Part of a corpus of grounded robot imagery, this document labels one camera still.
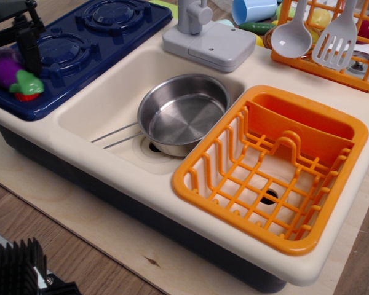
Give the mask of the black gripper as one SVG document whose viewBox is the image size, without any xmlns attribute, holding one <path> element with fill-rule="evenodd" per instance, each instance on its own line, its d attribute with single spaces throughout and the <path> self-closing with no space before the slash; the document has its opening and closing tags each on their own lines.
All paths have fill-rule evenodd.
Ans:
<svg viewBox="0 0 369 295">
<path fill-rule="evenodd" d="M 0 47 L 17 42 L 27 70 L 40 75 L 37 40 L 46 29 L 36 8 L 36 1 L 0 1 L 0 24 L 12 20 L 12 26 L 0 30 Z"/>
</svg>

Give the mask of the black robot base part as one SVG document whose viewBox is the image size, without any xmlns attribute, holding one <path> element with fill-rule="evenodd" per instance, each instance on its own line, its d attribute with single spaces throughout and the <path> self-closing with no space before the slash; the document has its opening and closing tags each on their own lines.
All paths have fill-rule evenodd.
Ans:
<svg viewBox="0 0 369 295">
<path fill-rule="evenodd" d="M 80 294 L 74 282 L 49 281 L 47 258 L 35 239 L 0 245 L 0 294 Z"/>
</svg>

